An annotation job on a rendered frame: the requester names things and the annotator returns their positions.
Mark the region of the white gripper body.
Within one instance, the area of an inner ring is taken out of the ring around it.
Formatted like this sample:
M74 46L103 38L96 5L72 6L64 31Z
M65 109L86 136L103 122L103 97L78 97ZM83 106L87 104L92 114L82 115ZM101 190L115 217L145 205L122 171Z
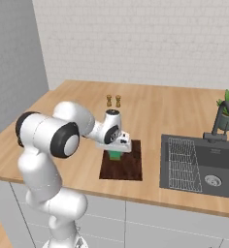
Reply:
M104 144L96 142L95 145L98 148L104 149L104 150L110 150L110 151L117 151L117 152L126 152L129 153L132 151L132 144L131 143L110 143L110 144Z

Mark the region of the green sponge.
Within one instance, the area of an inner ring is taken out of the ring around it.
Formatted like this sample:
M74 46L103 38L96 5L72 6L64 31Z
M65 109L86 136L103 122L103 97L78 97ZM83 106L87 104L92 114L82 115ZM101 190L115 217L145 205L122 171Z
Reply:
M111 160L118 161L121 159L122 153L119 151L110 151L109 152L109 157Z

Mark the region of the dark brown cutting board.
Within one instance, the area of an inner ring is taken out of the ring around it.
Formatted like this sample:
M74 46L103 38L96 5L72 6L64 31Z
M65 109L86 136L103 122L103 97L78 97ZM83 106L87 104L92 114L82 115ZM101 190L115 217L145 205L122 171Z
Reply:
M132 140L132 151L123 153L118 160L111 160L108 151L103 152L100 179L143 180L141 142Z

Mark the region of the light grey drawer front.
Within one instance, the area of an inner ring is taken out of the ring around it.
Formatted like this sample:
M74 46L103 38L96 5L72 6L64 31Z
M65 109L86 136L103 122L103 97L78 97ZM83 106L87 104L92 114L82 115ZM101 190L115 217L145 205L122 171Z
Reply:
M205 234L229 240L227 217L128 201L126 220L151 227Z
M26 211L25 221L36 248L42 248L50 238L49 216L42 212ZM125 218L85 214L76 221L77 230L89 248L124 248Z
M26 186L18 183L12 183L12 186L25 220L29 224L46 226L49 220L49 216L47 215L47 213L34 210L26 203ZM78 220L78 223L84 222L86 219L90 218L107 218L109 220L124 219L125 201L101 198L91 195L87 195L86 197L88 200L88 208L81 219Z

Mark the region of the dark grey sink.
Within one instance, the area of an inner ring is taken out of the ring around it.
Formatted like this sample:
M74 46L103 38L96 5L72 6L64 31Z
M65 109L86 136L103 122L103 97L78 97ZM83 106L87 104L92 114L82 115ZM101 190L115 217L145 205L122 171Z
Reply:
M202 192L198 194L229 198L229 141L209 143L200 138L162 135L159 185L165 189L171 189L169 187L168 138L194 141L202 183Z

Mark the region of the dark grey tap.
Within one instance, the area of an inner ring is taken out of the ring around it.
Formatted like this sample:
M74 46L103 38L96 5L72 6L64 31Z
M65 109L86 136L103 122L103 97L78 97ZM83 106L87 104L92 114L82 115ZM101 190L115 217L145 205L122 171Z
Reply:
M229 113L229 102L228 101L223 101L218 107L218 111L215 117L215 121L213 123L212 131L210 133L205 132L203 134L203 139L207 140L209 143L216 143L217 141L227 140L227 136L225 134L221 135L217 132L218 124L219 124L219 121L220 121L220 118L221 118L221 115L224 109L228 109L228 113Z

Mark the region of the light grey cupboard door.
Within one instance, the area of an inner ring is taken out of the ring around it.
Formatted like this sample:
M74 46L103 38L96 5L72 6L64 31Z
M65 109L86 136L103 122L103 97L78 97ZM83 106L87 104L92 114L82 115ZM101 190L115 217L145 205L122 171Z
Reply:
M0 221L14 248L36 248L11 184L1 180Z

